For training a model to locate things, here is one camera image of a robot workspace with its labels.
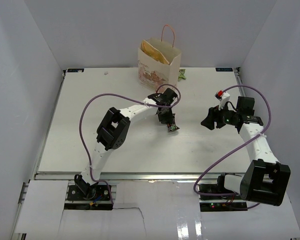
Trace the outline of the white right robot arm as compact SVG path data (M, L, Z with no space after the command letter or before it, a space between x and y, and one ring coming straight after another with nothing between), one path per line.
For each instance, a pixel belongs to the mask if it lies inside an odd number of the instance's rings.
M220 129L226 125L234 126L242 140L247 143L246 149L250 165L244 175L222 173L216 184L216 195L226 200L233 193L242 200L280 206L285 196L291 169L280 163L273 154L266 136L264 124L255 116L252 97L239 96L233 110L228 108L230 95L219 91L215 97L219 105L209 108L207 117L201 125L209 130Z

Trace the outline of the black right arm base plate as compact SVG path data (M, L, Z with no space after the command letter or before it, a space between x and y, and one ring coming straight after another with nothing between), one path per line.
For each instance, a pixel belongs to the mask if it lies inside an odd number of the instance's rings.
M221 193L216 183L200 183L196 185L195 190L199 193L207 194L199 195L199 207L202 213L240 212L248 210L247 203L237 195L216 195Z

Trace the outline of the yellow chips bag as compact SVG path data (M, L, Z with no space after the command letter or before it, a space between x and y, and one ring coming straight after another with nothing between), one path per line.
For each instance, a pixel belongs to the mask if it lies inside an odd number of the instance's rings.
M143 40L141 42L140 48L146 55L156 60L157 62L160 62L165 65L170 64L166 57L158 49L152 46L148 41Z

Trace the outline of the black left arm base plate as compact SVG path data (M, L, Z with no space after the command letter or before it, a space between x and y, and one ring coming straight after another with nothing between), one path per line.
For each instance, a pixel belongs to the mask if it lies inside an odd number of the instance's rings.
M94 185L84 194L76 185L70 185L64 204L65 210L112 210L110 191L106 185Z

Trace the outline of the purple candy packet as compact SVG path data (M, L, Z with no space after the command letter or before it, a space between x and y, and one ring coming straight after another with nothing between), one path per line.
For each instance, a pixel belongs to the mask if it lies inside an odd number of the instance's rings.
M167 129L169 132L175 132L175 131L179 130L180 128L175 123L168 123Z

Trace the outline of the green snack packet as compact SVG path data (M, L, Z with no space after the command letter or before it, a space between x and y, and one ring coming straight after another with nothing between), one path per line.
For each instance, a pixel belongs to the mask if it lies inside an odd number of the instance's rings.
M186 70L184 68L179 70L178 73L178 81L186 80L187 77L185 76Z

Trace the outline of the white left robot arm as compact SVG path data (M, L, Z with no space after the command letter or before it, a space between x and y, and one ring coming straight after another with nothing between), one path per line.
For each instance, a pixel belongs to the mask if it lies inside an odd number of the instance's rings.
M133 123L149 116L157 115L161 124L171 127L173 131L179 129L175 124L175 114L172 112L172 107L180 102L181 92L171 84L163 84L160 88L162 87L167 87L163 93L156 90L155 93L148 95L142 101L115 93L102 93L94 96L87 102L79 119L78 130L80 140L87 153L88 165L84 171L74 177L78 193L84 199L90 200L94 198L97 193L96 187L98 183L104 183L107 186L107 190L111 190L108 182L100 179L100 175L112 152L120 148L125 142L128 130ZM111 107L107 110L96 129L95 147L93 154L90 154L82 131L84 116L94 100L105 96L117 97L135 104L122 109Z

